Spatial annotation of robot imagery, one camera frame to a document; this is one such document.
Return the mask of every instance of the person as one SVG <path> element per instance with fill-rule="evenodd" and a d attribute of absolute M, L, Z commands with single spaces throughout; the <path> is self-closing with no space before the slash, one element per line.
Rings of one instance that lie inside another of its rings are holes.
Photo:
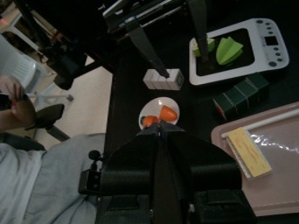
<path fill-rule="evenodd" d="M 0 91 L 15 102 L 0 111 L 0 130 L 32 124 L 34 105 L 18 79 L 0 76 Z M 0 224 L 95 223 L 98 199 L 78 189 L 90 151 L 103 151 L 105 139 L 105 134 L 78 135 L 49 151 L 0 143 Z"/>
<path fill-rule="evenodd" d="M 31 126 L 36 119 L 34 104 L 14 76 L 0 75 L 0 91 L 12 102 L 12 107 L 0 111 L 0 132 Z"/>

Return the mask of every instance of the green object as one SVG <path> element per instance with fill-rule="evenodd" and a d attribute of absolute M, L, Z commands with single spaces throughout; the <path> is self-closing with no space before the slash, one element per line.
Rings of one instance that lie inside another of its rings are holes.
<path fill-rule="evenodd" d="M 243 80 L 234 88 L 247 97 L 249 109 L 258 105 L 258 89 L 253 87 L 246 80 Z"/>
<path fill-rule="evenodd" d="M 233 62 L 243 53 L 243 45 L 237 42 L 231 37 L 223 38 L 219 42 L 217 51 L 217 59 L 222 66 Z"/>
<path fill-rule="evenodd" d="M 263 101 L 269 97 L 269 82 L 266 78 L 261 73 L 253 73 L 246 81 L 258 91 L 258 100 Z"/>
<path fill-rule="evenodd" d="M 237 88 L 231 88 L 225 95 L 230 98 L 234 103 L 235 110 L 238 115 L 242 114 L 249 109 L 249 99 L 247 97 L 238 91 Z"/>
<path fill-rule="evenodd" d="M 145 119 L 146 119 L 146 116 L 143 115 L 142 117 L 141 117 L 141 124 L 143 125 L 143 123 L 145 123 Z"/>
<path fill-rule="evenodd" d="M 215 48 L 215 39 L 214 38 L 209 38 L 207 41 L 209 41 L 209 50 L 211 52 L 214 50 L 214 48 Z M 202 56 L 202 52 L 201 52 L 201 49 L 198 47 L 198 43 L 197 43 L 195 38 L 191 40 L 191 44 L 193 44 L 191 49 L 193 49 L 193 53 L 194 53 L 195 57 L 201 57 Z"/>
<path fill-rule="evenodd" d="M 217 110 L 226 120 L 234 118 L 238 115 L 235 106 L 230 98 L 225 94 L 219 94 L 218 96 L 214 97 L 213 100 Z"/>

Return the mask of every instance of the white plate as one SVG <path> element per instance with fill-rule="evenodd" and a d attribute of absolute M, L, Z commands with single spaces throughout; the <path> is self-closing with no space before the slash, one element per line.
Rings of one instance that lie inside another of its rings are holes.
<path fill-rule="evenodd" d="M 178 119 L 175 121 L 173 121 L 173 124 L 178 123 L 179 117 L 181 117 L 181 109 L 179 109 L 179 105 L 175 102 L 174 99 L 169 98 L 169 97 L 158 97 L 155 99 L 153 99 L 146 105 L 145 108 L 142 109 L 141 115 L 138 117 L 138 124 L 141 129 L 145 128 L 143 124 L 141 123 L 141 119 L 143 116 L 157 116 L 159 117 L 161 115 L 161 110 L 162 107 L 167 106 L 169 108 L 171 108 L 177 114 L 178 114 Z"/>

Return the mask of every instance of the dark green box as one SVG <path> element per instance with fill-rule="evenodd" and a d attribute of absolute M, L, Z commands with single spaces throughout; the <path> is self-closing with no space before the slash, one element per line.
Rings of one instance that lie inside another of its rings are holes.
<path fill-rule="evenodd" d="M 266 78 L 261 75 L 261 73 L 253 73 L 246 78 L 247 83 L 257 88 L 258 91 L 258 99 L 263 101 L 269 97 L 269 82 Z"/>
<path fill-rule="evenodd" d="M 230 89 L 225 96 L 229 97 L 230 101 L 233 102 L 238 115 L 249 110 L 249 100 L 247 97 L 235 89 Z"/>
<path fill-rule="evenodd" d="M 235 106 L 225 94 L 219 94 L 213 98 L 217 110 L 226 120 L 234 118 L 238 115 Z"/>
<path fill-rule="evenodd" d="M 258 105 L 258 89 L 253 87 L 246 80 L 243 80 L 234 88 L 246 96 L 249 109 Z"/>

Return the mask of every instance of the black table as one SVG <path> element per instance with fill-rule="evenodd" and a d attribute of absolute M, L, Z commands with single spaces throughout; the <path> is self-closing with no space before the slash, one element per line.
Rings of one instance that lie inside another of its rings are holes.
<path fill-rule="evenodd" d="M 269 99 L 243 113 L 235 120 L 269 109 L 299 101 L 299 2 L 294 0 L 239 1 L 229 15 L 218 23 L 210 24 L 210 31 L 250 18 L 273 19 L 285 37 L 290 55 L 287 68 L 263 73 L 270 82 Z M 181 91 L 150 90 L 143 83 L 150 67 L 138 50 L 133 49 L 121 58 L 114 75 L 107 119 L 106 154 L 110 155 L 141 131 L 138 124 L 143 106 L 157 97 L 173 98 L 181 107 L 178 126 L 191 135 L 211 140 L 213 129 L 226 123 L 217 112 L 211 98 L 227 91 L 239 79 L 214 83 L 209 86 L 191 85 L 189 44 L 193 32 L 187 21 L 170 25 L 159 38 L 153 38 L 154 48 L 167 68 L 181 68 L 185 83 Z M 259 218 L 259 223 L 299 223 L 299 214 Z"/>

